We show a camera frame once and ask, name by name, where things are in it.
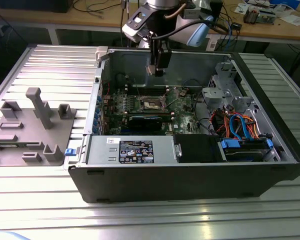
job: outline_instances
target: black plastic cover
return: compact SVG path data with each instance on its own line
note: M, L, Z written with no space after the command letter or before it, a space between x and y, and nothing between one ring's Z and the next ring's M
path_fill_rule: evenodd
M176 134L174 144L181 147L179 163L218 163L223 162L219 137L206 134Z

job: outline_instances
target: motherboard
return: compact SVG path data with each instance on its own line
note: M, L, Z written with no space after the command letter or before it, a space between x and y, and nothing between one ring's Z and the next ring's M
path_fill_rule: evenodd
M184 87L118 89L103 97L104 133L156 136L199 134L200 125L194 115L196 94Z

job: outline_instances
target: aluminum extrusion table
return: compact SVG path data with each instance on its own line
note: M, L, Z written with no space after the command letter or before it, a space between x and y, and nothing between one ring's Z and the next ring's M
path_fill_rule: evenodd
M42 100L49 100L52 108L69 103L77 109L68 143L77 146L96 70L95 52L96 47L85 46L27 48L0 87L0 106L3 100L16 100L22 108L33 108L24 93L30 86L40 87ZM268 88L270 100L277 101L277 110L289 105L294 112L279 111L300 141L298 88L274 60L261 54L241 56ZM31 240L300 240L300 177L280 182L259 198L89 204L65 170L68 161L72 159L59 167L0 167L0 230Z

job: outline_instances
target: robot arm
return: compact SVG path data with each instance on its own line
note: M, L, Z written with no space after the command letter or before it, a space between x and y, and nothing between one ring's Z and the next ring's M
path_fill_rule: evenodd
M133 42L147 43L151 52L149 75L162 76L171 58L169 39L198 47L219 16L222 1L216 10L210 0L147 0L122 27Z

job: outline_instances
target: floor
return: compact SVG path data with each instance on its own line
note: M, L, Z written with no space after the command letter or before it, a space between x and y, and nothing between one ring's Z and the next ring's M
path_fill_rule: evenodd
M16 27L18 33L29 44L51 44L48 31L43 28L25 28ZM4 36L0 38L0 84L9 73L15 62L26 48L26 44L16 35L10 27L3 27ZM116 32L87 32L79 30L58 30L58 36L63 45L80 46L111 46L119 47L121 45L120 35ZM188 47L183 44L172 44L173 48L205 50L208 40L199 47ZM242 52L245 47L245 41L238 41L236 45L228 48L229 52ZM266 54L271 54L280 65L288 71L297 55L287 44L271 43L265 50ZM300 67L295 72L293 80L300 87Z

